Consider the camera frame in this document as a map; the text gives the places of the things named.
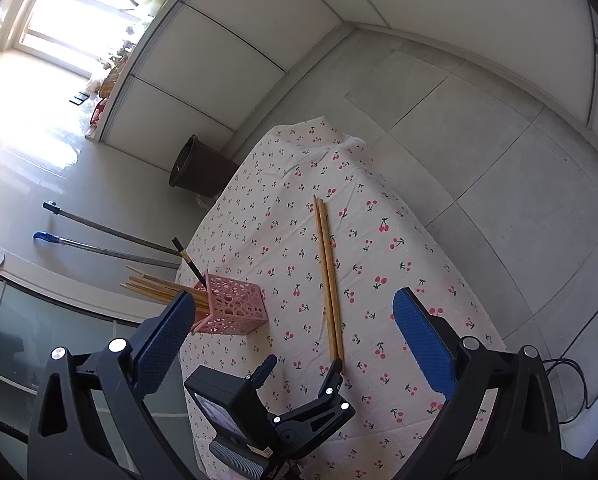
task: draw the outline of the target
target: cherry pattern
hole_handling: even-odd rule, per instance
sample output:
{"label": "cherry pattern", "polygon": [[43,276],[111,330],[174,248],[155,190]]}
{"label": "cherry pattern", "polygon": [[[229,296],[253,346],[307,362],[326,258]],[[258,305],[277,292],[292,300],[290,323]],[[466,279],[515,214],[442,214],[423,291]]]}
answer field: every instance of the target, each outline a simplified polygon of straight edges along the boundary
{"label": "cherry pattern", "polygon": [[[307,457],[301,471],[312,480],[393,476],[442,407],[394,323],[396,290],[410,287],[460,336],[503,349],[470,286],[351,139],[326,120],[271,130],[188,246],[201,269],[257,283],[269,322],[245,337],[189,335],[184,377],[199,365],[244,377],[274,353],[278,364],[259,395],[271,413],[284,413],[313,400],[330,367],[313,194],[327,202],[346,356],[341,390],[357,415]],[[177,281],[196,283],[187,267]],[[477,423],[487,422],[491,405],[484,400]],[[188,410],[208,476],[229,478],[207,449],[214,430],[189,399]],[[353,446],[335,447],[344,440]]]}

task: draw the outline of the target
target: trash can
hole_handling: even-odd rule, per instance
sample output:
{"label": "trash can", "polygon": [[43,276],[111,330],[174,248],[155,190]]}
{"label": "trash can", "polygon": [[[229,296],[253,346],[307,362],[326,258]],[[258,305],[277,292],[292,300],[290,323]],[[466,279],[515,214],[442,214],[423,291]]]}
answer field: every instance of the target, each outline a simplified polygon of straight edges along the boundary
{"label": "trash can", "polygon": [[228,185],[239,166],[221,153],[190,137],[170,172],[170,186],[213,197]]}

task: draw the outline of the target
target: silver screw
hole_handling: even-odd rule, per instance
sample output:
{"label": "silver screw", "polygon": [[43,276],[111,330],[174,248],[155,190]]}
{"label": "silver screw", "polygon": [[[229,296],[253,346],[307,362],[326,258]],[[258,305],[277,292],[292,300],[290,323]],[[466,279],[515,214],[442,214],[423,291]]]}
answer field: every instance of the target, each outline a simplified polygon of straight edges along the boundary
{"label": "silver screw", "polygon": [[479,340],[472,336],[468,336],[464,338],[463,345],[464,348],[468,350],[476,350],[477,348],[479,348]]}
{"label": "silver screw", "polygon": [[58,361],[64,355],[65,355],[65,348],[63,346],[58,346],[57,348],[55,348],[54,350],[52,350],[52,353],[50,354],[50,357],[52,357],[52,359],[54,359],[55,361]]}
{"label": "silver screw", "polygon": [[111,352],[121,352],[125,348],[125,345],[125,339],[123,338],[112,339],[108,345],[108,349]]}
{"label": "silver screw", "polygon": [[537,349],[534,346],[526,345],[526,346],[524,346],[524,354],[526,354],[527,357],[534,359],[535,357],[537,357],[539,355],[539,352],[537,351]]}

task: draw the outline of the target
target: black hose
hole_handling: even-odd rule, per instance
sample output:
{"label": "black hose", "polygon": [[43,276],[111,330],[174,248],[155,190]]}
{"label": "black hose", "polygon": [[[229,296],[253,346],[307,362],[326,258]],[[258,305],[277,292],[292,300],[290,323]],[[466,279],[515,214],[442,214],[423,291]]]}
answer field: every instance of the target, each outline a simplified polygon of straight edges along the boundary
{"label": "black hose", "polygon": [[28,443],[28,436],[25,433],[7,425],[5,422],[0,421],[0,432],[9,435],[12,438],[16,438],[19,442],[23,442],[24,444]]}

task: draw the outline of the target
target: floor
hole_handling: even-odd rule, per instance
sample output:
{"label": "floor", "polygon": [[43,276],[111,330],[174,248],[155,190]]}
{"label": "floor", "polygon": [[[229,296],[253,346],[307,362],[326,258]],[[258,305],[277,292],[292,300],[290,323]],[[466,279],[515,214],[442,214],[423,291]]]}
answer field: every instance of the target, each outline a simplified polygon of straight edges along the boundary
{"label": "floor", "polygon": [[[511,83],[459,57],[356,30],[275,107],[276,124],[327,115],[377,168],[480,298],[511,351],[559,357],[598,307],[598,153]],[[598,316],[566,357],[598,394]],[[560,419],[582,402],[551,375]]]}
{"label": "floor", "polygon": [[[32,234],[45,230],[117,251],[176,258],[54,216],[42,204],[55,200],[66,211],[165,246],[173,236],[187,244],[205,211],[195,195],[169,186],[166,171],[84,138],[96,101],[77,107],[68,99],[85,83],[21,52],[0,54],[0,246],[63,276],[123,294],[119,283],[127,281],[128,270],[122,260],[32,241]],[[142,268],[175,276],[172,269]]]}

